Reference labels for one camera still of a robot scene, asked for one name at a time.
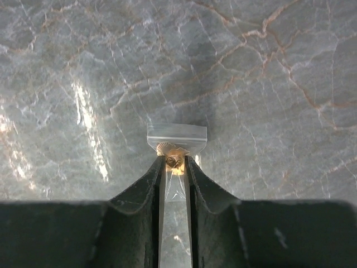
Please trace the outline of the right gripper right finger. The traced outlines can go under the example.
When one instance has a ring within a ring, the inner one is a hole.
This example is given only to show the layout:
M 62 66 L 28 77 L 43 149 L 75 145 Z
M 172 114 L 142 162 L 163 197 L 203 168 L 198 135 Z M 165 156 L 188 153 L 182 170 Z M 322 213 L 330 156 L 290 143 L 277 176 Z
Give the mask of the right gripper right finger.
M 356 206 L 241 200 L 185 159 L 193 267 L 355 267 Z

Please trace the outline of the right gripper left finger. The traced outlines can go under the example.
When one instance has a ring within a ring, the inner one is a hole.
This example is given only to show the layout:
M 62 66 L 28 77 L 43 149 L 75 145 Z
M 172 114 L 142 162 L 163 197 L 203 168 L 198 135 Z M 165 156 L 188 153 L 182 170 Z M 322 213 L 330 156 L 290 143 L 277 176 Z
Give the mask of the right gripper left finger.
M 159 267 L 165 160 L 110 200 L 1 203 L 2 267 Z

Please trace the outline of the small clear zip bag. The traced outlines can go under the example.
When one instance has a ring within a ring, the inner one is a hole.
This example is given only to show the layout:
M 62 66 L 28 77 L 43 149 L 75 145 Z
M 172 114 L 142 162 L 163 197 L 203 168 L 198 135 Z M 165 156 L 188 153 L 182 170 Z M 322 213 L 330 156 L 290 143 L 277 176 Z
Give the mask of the small clear zip bag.
M 147 143 L 157 156 L 165 158 L 165 201 L 181 202 L 186 198 L 185 157 L 197 158 L 206 147 L 208 131 L 204 126 L 178 123 L 149 123 Z

